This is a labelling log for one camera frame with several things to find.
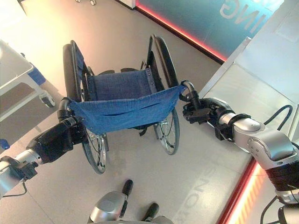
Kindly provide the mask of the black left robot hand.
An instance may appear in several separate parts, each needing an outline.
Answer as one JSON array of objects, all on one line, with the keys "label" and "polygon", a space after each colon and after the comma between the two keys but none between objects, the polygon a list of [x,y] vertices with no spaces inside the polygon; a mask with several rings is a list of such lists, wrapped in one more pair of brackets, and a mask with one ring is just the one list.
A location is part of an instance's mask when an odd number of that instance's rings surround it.
[{"label": "black left robot hand", "polygon": [[82,143],[84,138],[82,118],[72,116],[33,138],[26,149],[36,152],[43,164],[51,163],[71,151],[74,145]]}]

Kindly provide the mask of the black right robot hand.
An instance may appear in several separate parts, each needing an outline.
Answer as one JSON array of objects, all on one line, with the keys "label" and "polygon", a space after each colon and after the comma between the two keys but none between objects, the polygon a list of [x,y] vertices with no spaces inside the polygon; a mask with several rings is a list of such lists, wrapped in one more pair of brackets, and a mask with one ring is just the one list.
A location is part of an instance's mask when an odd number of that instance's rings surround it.
[{"label": "black right robot hand", "polygon": [[234,113],[232,108],[223,100],[217,98],[202,98],[195,103],[195,100],[183,106],[183,116],[190,122],[199,124],[209,122],[213,126],[219,124],[221,116],[227,113]]}]

